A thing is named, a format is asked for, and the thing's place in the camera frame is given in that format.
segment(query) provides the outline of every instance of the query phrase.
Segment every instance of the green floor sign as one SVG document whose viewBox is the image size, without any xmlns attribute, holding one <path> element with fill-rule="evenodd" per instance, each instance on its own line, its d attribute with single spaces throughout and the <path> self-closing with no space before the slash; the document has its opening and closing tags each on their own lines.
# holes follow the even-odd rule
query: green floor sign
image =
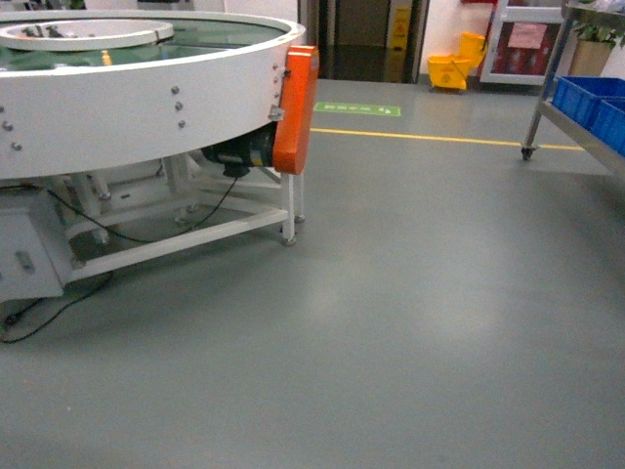
<svg viewBox="0 0 625 469">
<path fill-rule="evenodd" d="M 387 115 L 391 117 L 401 116 L 401 108 L 397 106 L 355 105 L 352 103 L 319 102 L 314 105 L 314 110 L 319 112 L 342 112 L 345 114 Z"/>
</svg>

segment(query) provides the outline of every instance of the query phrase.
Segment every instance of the blue plastic crate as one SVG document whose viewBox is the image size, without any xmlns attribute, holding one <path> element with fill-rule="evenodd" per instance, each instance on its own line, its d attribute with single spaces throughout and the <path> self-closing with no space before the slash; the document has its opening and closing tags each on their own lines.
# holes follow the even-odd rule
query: blue plastic crate
<svg viewBox="0 0 625 469">
<path fill-rule="evenodd" d="M 590 76 L 561 76 L 553 105 L 586 130 L 593 126 L 602 100 L 624 100 L 625 80 Z"/>
<path fill-rule="evenodd" d="M 625 101 L 601 101 L 591 132 L 625 156 Z"/>
</svg>

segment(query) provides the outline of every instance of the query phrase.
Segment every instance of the yellow mop bucket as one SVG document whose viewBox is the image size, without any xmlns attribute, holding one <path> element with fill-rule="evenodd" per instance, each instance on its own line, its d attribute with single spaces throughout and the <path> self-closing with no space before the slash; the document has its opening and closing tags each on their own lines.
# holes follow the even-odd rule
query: yellow mop bucket
<svg viewBox="0 0 625 469">
<path fill-rule="evenodd" d="M 486 55 L 485 41 L 484 36 L 472 32 L 460 34 L 460 56 L 469 59 L 470 68 L 478 66 Z"/>
<path fill-rule="evenodd" d="M 458 56 L 430 56 L 428 71 L 432 86 L 438 88 L 467 89 L 471 61 Z"/>
</svg>

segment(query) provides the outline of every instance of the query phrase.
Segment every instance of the poster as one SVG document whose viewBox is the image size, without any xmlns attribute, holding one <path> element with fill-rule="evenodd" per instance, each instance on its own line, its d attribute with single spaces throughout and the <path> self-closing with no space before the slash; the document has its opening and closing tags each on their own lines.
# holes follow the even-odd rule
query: poster
<svg viewBox="0 0 625 469">
<path fill-rule="evenodd" d="M 540 49 L 547 24 L 516 22 L 510 34 L 508 47 L 516 49 Z"/>
</svg>

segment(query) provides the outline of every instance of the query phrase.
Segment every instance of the adjustable foot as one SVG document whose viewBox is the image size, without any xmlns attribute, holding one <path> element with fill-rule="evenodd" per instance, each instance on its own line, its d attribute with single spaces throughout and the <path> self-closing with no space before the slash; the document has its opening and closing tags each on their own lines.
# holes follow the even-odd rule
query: adjustable foot
<svg viewBox="0 0 625 469">
<path fill-rule="evenodd" d="M 529 161 L 531 156 L 533 155 L 535 149 L 536 149 L 536 147 L 523 147 L 521 149 L 521 154 L 523 156 L 523 160 L 524 161 Z"/>
<path fill-rule="evenodd" d="M 284 239 L 282 240 L 282 245 L 283 245 L 283 246 L 286 246 L 286 247 L 291 247 L 291 246 L 294 246 L 294 245 L 295 245 L 295 242 L 296 242 L 296 241 L 297 241 L 297 239 L 295 238 L 295 236 L 293 236 L 293 237 L 292 237 L 292 238 L 290 238 L 290 239 L 285 239 L 285 238 L 284 238 Z"/>
</svg>

